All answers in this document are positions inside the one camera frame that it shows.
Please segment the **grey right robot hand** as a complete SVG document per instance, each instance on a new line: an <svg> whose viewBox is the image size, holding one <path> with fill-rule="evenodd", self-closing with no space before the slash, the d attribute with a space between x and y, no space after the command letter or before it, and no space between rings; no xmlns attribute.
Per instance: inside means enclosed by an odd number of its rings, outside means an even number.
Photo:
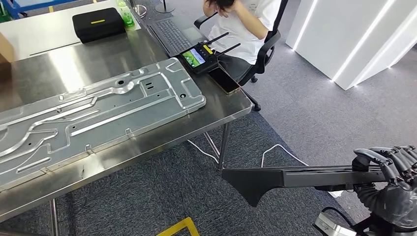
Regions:
<svg viewBox="0 0 417 236"><path fill-rule="evenodd" d="M417 226L417 148L412 145L357 148L352 161L355 171L368 171L377 164L387 185L378 190L373 183L355 184L359 200L376 216L401 228Z"/></svg>

